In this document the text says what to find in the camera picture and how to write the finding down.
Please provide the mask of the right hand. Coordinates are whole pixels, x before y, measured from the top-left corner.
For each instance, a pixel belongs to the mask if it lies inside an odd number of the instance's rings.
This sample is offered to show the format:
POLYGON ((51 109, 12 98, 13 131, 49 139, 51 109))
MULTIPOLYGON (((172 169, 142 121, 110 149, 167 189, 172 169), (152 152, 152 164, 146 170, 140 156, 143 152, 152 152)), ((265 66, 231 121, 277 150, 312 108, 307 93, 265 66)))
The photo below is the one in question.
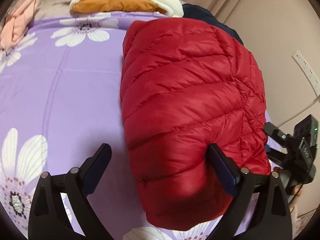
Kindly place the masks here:
POLYGON ((303 193, 303 184, 298 184, 294 186, 292 190, 293 198, 291 202, 296 202, 297 200, 299 200, 299 197, 302 195, 302 193, 303 193))

